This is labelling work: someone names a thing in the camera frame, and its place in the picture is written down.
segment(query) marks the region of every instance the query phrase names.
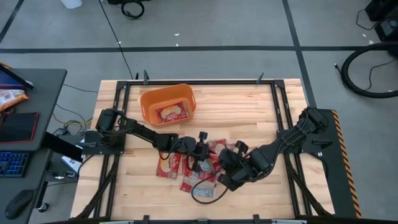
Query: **computer mouse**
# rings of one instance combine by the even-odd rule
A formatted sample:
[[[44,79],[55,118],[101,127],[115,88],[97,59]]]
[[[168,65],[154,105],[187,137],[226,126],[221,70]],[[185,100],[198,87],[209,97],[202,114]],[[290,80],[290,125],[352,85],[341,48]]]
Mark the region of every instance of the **computer mouse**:
[[[9,220],[17,218],[33,199],[33,190],[21,190],[7,205],[6,218]]]

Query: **orange-black caution tape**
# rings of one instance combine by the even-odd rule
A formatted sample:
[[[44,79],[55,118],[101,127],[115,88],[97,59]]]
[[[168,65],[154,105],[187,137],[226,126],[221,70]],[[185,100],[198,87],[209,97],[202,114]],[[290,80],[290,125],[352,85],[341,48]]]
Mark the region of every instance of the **orange-black caution tape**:
[[[361,209],[359,208],[359,203],[358,203],[358,196],[356,195],[356,191],[355,191],[353,175],[352,175],[351,167],[349,166],[349,162],[348,162],[347,150],[346,150],[346,146],[344,145],[343,134],[341,132],[341,126],[340,126],[340,122],[338,120],[338,114],[334,110],[332,110],[332,112],[335,117],[337,135],[338,135],[338,139],[340,142],[341,153],[343,155],[343,162],[345,164],[345,169],[347,172],[348,184],[349,184],[351,195],[352,195],[353,202],[354,202],[356,217],[362,218]]]

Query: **snack bag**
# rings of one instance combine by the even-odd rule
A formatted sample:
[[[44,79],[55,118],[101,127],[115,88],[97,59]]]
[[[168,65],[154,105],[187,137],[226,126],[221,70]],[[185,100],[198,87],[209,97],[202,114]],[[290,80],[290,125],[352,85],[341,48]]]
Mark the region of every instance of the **snack bag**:
[[[159,108],[155,110],[155,112],[156,112],[156,117],[161,124],[171,121],[177,121],[188,117],[188,110],[183,102]]]
[[[183,174],[184,177],[193,177],[195,179],[198,180],[203,180],[205,178],[208,178],[210,176],[213,175],[213,173],[210,172],[204,172],[204,171],[199,171],[199,172],[195,172],[193,170],[190,170],[187,165],[189,167],[192,167],[193,165],[193,158],[189,157],[189,160],[187,162],[187,156],[182,156],[182,170],[183,170]],[[216,181],[216,177],[212,177],[210,179],[208,179],[209,182],[215,182]]]
[[[192,191],[192,187],[199,181],[201,180],[194,177],[184,177],[180,190],[190,193]],[[195,187],[195,189],[193,189],[193,195],[212,198],[215,194],[215,189],[215,183],[204,181],[200,185]]]
[[[28,99],[23,90],[0,90],[0,112]]]
[[[207,145],[211,151],[216,153],[209,155],[210,160],[213,163],[214,172],[220,171],[221,166],[218,162],[218,156],[220,155],[221,151],[226,148],[226,139],[208,141]]]
[[[167,157],[167,153],[162,153],[162,157]],[[156,176],[176,179],[178,175],[180,160],[181,154],[179,153],[170,153],[169,158],[165,160],[159,158]]]

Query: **black table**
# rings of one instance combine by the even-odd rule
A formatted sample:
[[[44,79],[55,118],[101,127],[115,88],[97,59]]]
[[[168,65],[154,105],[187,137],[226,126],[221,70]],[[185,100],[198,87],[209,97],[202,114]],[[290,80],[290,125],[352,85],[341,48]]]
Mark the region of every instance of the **black table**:
[[[0,223],[27,223],[33,208],[41,204],[44,196],[47,185],[46,170],[49,167],[52,151],[59,150],[62,154],[70,156],[68,153],[63,153],[63,149],[75,148],[72,144],[58,140],[59,138],[46,132],[67,71],[63,69],[14,69],[13,72],[34,84],[34,89],[27,91],[29,100],[15,106],[16,113],[39,112],[39,119],[32,142],[0,145],[0,151],[33,152],[24,178],[0,179]],[[74,154],[70,157],[77,157],[78,153],[81,154],[81,151],[74,150]],[[36,189],[33,201],[17,219],[6,219],[4,211],[7,204],[24,189]]]

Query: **gray floor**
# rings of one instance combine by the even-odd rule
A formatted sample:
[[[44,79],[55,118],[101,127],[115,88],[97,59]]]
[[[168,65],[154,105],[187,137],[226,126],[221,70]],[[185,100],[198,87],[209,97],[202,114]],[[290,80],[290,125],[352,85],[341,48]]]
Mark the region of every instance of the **gray floor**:
[[[355,24],[356,13],[370,0],[289,0],[301,46],[352,46],[377,43],[371,30]],[[25,0],[1,49],[66,49],[117,47],[98,1],[83,0],[74,10],[60,1]],[[222,45],[293,46],[282,0],[152,0],[138,21],[125,19],[116,6],[104,1],[115,33],[123,47],[173,47]],[[0,29],[17,0],[0,1]],[[365,14],[359,22],[372,26]],[[339,112],[348,156],[363,217],[398,220],[396,184],[398,99],[373,100],[346,90],[334,63],[342,64],[351,52],[303,52],[315,101],[319,108]],[[301,78],[294,51],[237,50],[184,52],[126,52],[133,72],[151,78]],[[353,80],[367,87],[369,69],[391,60],[385,52],[360,56],[352,64]],[[97,90],[100,80],[128,79],[120,53],[0,54],[0,62],[19,68],[65,68],[65,83]],[[373,90],[396,90],[398,63],[374,70]],[[86,119],[93,114],[96,95],[64,87],[58,103]],[[78,119],[56,109],[64,121]],[[49,131],[60,126],[51,121]],[[46,213],[35,212],[31,223],[66,220],[75,184],[54,186],[45,200]]]

